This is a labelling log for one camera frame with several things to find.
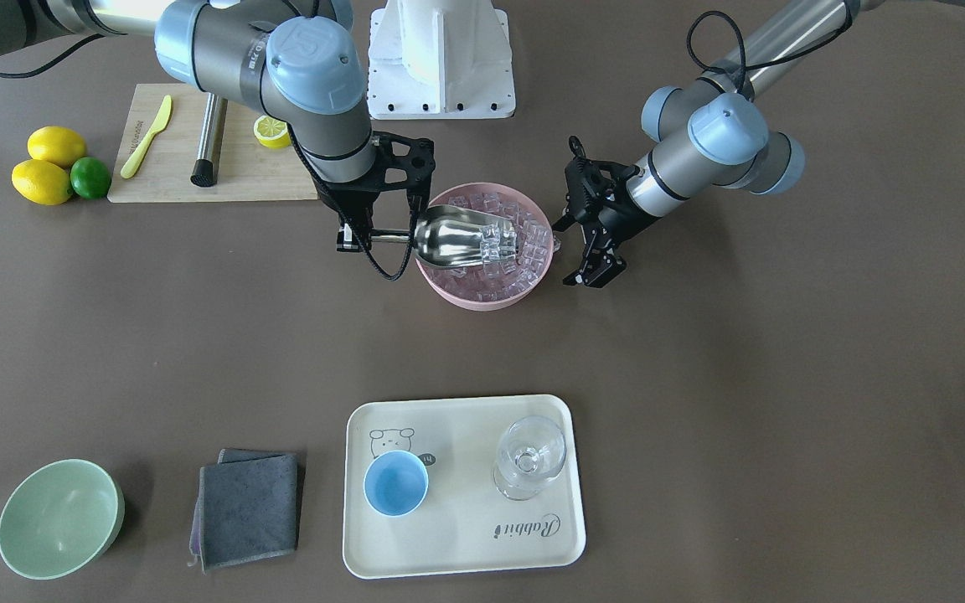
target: blue joint cap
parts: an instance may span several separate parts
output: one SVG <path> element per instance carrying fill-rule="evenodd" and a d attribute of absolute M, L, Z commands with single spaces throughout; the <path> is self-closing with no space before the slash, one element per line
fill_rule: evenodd
<path fill-rule="evenodd" d="M 769 142 L 769 126 L 758 107 L 735 92 L 701 106 L 687 120 L 694 148 L 721 165 L 746 163 Z"/>
<path fill-rule="evenodd" d="M 352 0 L 330 0 L 330 4 L 333 5 L 333 16 L 337 17 L 341 27 L 345 31 L 352 31 Z"/>
<path fill-rule="evenodd" d="M 662 133 L 660 133 L 659 125 L 662 121 L 662 111 L 665 111 L 665 102 L 669 100 L 669 96 L 673 92 L 679 90 L 680 88 L 675 87 L 675 85 L 666 85 L 666 87 L 658 88 L 650 95 L 647 99 L 647 103 L 642 106 L 642 113 L 639 115 L 639 125 L 642 126 L 643 132 L 646 132 L 648 137 L 651 137 L 655 142 L 662 141 Z"/>
<path fill-rule="evenodd" d="M 367 91 L 351 35 L 324 17 L 279 24 L 267 42 L 267 69 L 294 106 L 319 115 L 345 113 Z"/>
<path fill-rule="evenodd" d="M 154 26 L 154 53 L 158 64 L 177 80 L 196 84 L 196 69 L 192 61 L 192 38 L 196 32 L 196 18 L 206 7 L 207 0 L 177 0 L 168 5 Z"/>
<path fill-rule="evenodd" d="M 792 148 L 792 154 L 788 157 L 788 167 L 784 168 L 781 179 L 777 180 L 777 183 L 773 184 L 772 187 L 754 194 L 781 194 L 796 186 L 799 179 L 803 177 L 803 169 L 807 168 L 807 153 L 803 151 L 803 146 L 788 134 L 784 132 L 780 132 L 780 134 L 785 137 L 785 140 L 788 140 L 788 145 Z"/>

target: folded towel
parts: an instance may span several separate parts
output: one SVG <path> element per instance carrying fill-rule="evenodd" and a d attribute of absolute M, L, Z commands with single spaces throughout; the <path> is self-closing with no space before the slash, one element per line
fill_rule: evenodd
<path fill-rule="evenodd" d="M 294 454 L 226 449 L 200 469 L 188 548 L 204 572 L 295 550 L 296 484 Z"/>

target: white tray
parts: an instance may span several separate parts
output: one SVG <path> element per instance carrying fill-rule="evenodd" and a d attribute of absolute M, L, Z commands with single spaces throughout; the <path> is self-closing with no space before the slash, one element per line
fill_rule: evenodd
<path fill-rule="evenodd" d="M 563 429 L 565 466 L 539 495 L 510 501 L 493 485 L 493 463 L 501 435 L 528 415 Z M 575 438 L 560 398 L 371 402 L 349 416 L 346 431 L 342 558 L 360 579 L 552 568 L 583 553 Z M 433 461 L 426 499 L 401 518 L 380 515 L 364 499 L 368 465 L 394 449 Z"/>

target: lemon slice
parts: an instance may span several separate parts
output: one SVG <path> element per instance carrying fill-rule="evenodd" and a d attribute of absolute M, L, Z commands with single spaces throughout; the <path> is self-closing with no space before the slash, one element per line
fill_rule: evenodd
<path fill-rule="evenodd" d="M 288 137 L 288 126 L 284 121 L 279 121 L 271 116 L 264 115 L 255 120 L 252 125 L 252 133 L 261 145 L 270 149 L 280 149 L 290 145 Z"/>

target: lemon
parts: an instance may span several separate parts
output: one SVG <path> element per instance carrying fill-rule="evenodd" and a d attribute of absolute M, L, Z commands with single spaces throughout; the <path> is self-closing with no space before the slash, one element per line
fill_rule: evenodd
<path fill-rule="evenodd" d="M 290 145 L 288 137 L 288 126 L 284 121 L 279 121 L 271 116 L 264 115 L 255 120 L 252 125 L 252 133 L 261 145 L 270 149 L 285 148 Z"/>
<path fill-rule="evenodd" d="M 68 127 L 44 126 L 28 137 L 28 154 L 32 159 L 50 161 L 68 168 L 88 152 L 84 138 Z"/>
<path fill-rule="evenodd" d="M 50 161 L 29 159 L 15 165 L 14 187 L 24 198 L 39 205 L 61 205 L 73 196 L 70 175 Z"/>

